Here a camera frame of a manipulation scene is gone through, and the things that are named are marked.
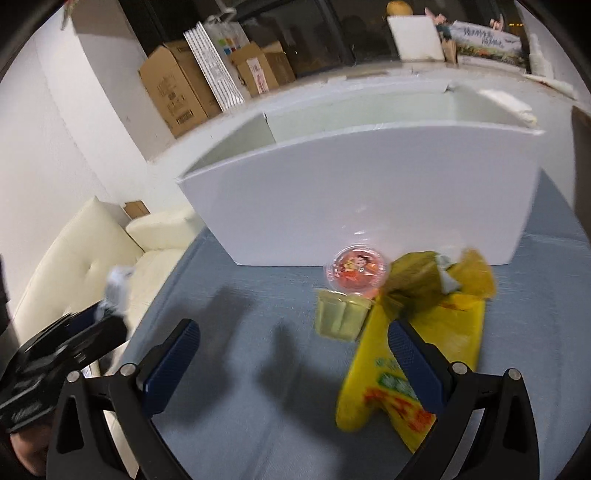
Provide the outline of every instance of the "white storage box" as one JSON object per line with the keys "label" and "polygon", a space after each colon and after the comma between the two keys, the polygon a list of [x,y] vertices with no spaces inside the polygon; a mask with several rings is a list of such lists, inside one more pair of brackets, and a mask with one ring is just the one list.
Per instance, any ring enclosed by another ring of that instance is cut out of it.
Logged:
{"label": "white storage box", "polygon": [[354,244],[394,260],[470,245],[510,262],[542,132],[467,89],[358,92],[244,123],[178,180],[241,265],[324,265]]}

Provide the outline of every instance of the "white sofa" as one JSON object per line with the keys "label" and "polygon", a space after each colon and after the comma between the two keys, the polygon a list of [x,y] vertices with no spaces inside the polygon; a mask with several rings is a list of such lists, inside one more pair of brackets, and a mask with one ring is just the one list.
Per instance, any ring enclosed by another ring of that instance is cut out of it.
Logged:
{"label": "white sofa", "polygon": [[[135,267],[126,318],[130,336],[203,226],[186,207],[141,217],[124,230],[97,198],[90,199],[49,247],[15,310],[20,344],[65,313],[99,301],[116,265]],[[117,350],[114,363],[124,347]]]}

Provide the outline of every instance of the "white tag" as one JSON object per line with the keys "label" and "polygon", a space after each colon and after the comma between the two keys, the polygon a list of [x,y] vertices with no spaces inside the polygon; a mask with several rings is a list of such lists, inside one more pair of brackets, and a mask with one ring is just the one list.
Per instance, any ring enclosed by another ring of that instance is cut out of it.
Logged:
{"label": "white tag", "polygon": [[92,378],[92,372],[90,371],[90,365],[88,365],[87,367],[84,367],[82,370],[82,375],[84,376],[84,378]]}
{"label": "white tag", "polygon": [[258,90],[258,92],[268,92],[269,86],[267,85],[265,72],[262,71],[261,63],[258,61],[258,58],[254,57],[251,59],[247,59],[246,63],[248,64],[248,68],[250,68],[252,76],[255,79],[256,89]]}
{"label": "white tag", "polygon": [[128,280],[134,273],[132,267],[113,267],[107,276],[105,299],[101,300],[96,311],[96,320],[103,318],[105,310],[115,315],[125,317],[127,311]]}
{"label": "white tag", "polygon": [[438,254],[435,256],[435,262],[437,262],[437,269],[439,270],[439,278],[441,279],[441,292],[444,295],[456,291],[462,287],[462,285],[452,278],[446,270],[451,267],[455,262],[452,261],[447,255]]}

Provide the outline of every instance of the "cardboard box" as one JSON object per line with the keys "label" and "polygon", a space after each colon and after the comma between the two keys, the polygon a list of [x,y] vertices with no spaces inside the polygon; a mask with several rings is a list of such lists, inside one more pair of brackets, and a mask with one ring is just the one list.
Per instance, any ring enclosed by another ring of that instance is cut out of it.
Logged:
{"label": "cardboard box", "polygon": [[154,50],[139,76],[175,137],[222,111],[184,40]]}
{"label": "cardboard box", "polygon": [[123,207],[127,216],[132,220],[136,218],[140,218],[150,214],[148,207],[142,202],[141,200],[136,200],[135,202],[125,202],[125,206]]}
{"label": "cardboard box", "polygon": [[296,79],[278,41],[262,49],[256,43],[250,42],[240,50],[232,52],[229,58],[252,96],[279,88]]}
{"label": "cardboard box", "polygon": [[[207,29],[212,34],[215,30],[211,25],[208,25]],[[212,41],[204,24],[198,22],[183,35],[223,112],[243,104],[251,97],[246,86],[242,84],[238,69],[232,65],[219,42]],[[248,44],[248,39],[245,39],[243,44]]]}

